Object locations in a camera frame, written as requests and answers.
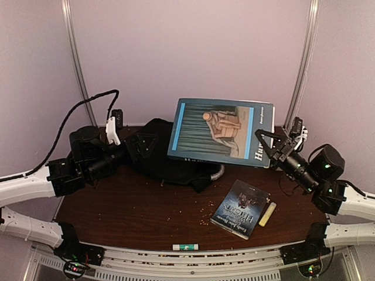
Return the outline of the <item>dark Wuthering Heights book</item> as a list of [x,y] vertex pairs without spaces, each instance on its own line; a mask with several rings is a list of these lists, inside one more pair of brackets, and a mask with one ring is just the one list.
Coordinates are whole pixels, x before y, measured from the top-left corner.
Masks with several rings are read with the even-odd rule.
[[248,240],[269,198],[270,193],[236,180],[210,222]]

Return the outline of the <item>blue Humor book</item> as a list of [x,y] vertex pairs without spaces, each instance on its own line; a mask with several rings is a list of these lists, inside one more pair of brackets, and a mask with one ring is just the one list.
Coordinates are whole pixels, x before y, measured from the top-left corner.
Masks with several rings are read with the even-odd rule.
[[168,156],[185,161],[268,168],[270,159],[255,132],[273,132],[269,102],[181,98]]

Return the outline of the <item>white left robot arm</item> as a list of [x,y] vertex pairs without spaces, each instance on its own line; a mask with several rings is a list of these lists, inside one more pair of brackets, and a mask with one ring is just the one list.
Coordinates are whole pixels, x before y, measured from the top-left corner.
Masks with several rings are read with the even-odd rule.
[[62,251],[72,260],[84,255],[74,226],[52,222],[41,214],[41,203],[57,201],[114,175],[123,165],[147,155],[144,136],[109,136],[105,143],[98,128],[86,126],[70,134],[71,151],[20,174],[1,177],[1,233],[38,242]]

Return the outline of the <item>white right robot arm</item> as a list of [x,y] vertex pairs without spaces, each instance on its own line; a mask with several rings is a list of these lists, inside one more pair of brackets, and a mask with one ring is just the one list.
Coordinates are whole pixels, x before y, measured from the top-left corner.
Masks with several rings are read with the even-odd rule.
[[258,129],[255,135],[270,163],[280,168],[303,189],[304,194],[310,194],[318,210],[325,214],[367,220],[361,224],[312,224],[300,247],[304,258],[313,258],[322,248],[374,244],[374,194],[366,193],[352,182],[340,178],[345,160],[332,145],[323,144],[308,159],[304,159],[294,149],[294,140],[286,134]]

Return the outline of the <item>black student backpack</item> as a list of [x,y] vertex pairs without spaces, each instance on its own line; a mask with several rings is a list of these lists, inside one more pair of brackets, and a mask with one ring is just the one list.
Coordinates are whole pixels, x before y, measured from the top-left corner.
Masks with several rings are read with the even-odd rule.
[[[201,193],[224,174],[225,167],[215,163],[189,162],[169,157],[168,148],[172,129],[172,122],[154,118],[141,129],[127,136],[124,142],[132,159],[131,165],[135,170],[160,183],[191,186],[195,192]],[[158,136],[158,142],[147,159],[134,159],[136,133],[152,133]]]

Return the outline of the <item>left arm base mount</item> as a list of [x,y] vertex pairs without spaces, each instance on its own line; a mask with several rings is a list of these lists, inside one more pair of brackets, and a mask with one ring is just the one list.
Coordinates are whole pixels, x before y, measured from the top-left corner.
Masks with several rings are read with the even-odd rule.
[[77,243],[62,243],[53,253],[64,261],[80,262],[84,265],[100,266],[105,254],[105,249],[100,246]]

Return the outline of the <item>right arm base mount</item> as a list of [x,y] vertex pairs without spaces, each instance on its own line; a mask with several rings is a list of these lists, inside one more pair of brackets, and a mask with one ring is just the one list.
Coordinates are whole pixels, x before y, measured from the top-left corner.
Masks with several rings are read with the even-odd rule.
[[279,250],[284,265],[317,259],[331,252],[330,248],[327,248],[323,242],[312,241],[282,246]]

